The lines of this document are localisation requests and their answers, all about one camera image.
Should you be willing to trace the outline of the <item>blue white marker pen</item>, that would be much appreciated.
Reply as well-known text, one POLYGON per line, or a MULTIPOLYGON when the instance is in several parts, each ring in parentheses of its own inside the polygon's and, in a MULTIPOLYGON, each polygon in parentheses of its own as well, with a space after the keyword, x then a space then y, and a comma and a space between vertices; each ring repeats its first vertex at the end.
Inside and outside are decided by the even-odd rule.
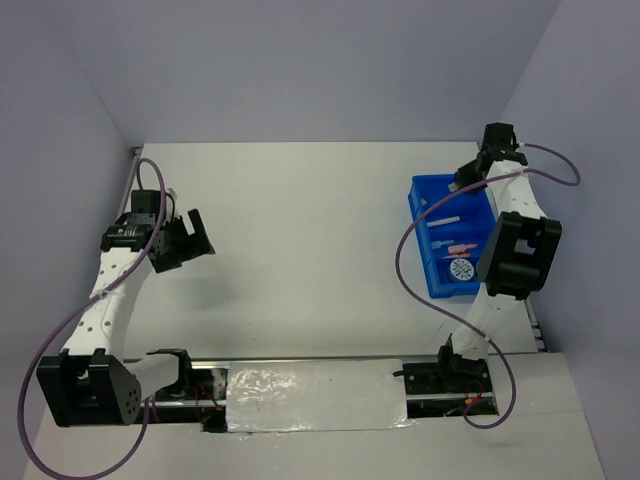
POLYGON ((435 228, 439 226, 453 224, 453 223, 459 222, 460 220, 461 220, 460 216, 452 216, 452 217, 428 221, 426 225, 428 228, 435 228))

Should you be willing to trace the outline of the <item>pink eraser stick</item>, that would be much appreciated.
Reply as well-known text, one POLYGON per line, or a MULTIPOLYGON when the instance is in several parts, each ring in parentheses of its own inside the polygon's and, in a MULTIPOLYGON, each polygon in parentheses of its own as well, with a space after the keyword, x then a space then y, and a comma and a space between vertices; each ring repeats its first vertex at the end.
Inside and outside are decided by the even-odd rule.
POLYGON ((448 250, 448 253, 451 255, 451 254, 468 252, 468 251, 476 249, 477 247, 478 247, 478 245, 476 243, 464 243, 464 244, 450 245, 447 248, 447 250, 448 250))

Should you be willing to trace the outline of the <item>blue patterned tape roll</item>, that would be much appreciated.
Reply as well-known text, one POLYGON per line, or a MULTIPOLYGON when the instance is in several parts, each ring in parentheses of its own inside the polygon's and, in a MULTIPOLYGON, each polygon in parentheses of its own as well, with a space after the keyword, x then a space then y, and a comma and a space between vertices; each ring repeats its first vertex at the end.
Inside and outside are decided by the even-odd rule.
POLYGON ((476 280, 476 268, 466 258, 453 258, 450 260, 446 277, 452 283, 469 283, 476 280))

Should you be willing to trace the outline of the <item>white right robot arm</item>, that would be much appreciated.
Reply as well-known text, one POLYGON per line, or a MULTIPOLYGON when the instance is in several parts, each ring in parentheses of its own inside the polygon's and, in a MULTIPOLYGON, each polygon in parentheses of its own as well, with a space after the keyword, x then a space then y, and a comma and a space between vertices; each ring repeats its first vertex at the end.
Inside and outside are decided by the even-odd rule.
POLYGON ((476 157, 448 175, 412 180, 412 224, 433 299, 473 295, 465 316, 435 361, 398 371, 409 395, 482 393, 487 359, 508 314, 544 286, 562 225, 539 206, 529 182, 534 168, 513 125, 486 125, 476 157))

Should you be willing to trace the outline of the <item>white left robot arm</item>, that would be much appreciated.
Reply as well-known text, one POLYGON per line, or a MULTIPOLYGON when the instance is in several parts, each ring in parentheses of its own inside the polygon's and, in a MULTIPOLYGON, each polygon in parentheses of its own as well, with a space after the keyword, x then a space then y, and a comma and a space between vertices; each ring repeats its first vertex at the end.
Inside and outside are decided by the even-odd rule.
POLYGON ((130 425, 145 399, 189 396, 196 374, 186 350, 159 348, 126 364, 126 333, 151 273, 162 274, 215 250, 200 213, 176 211, 173 190, 135 190, 131 209, 101 238, 100 268, 77 326, 57 355, 43 357, 36 377, 60 427, 130 425))

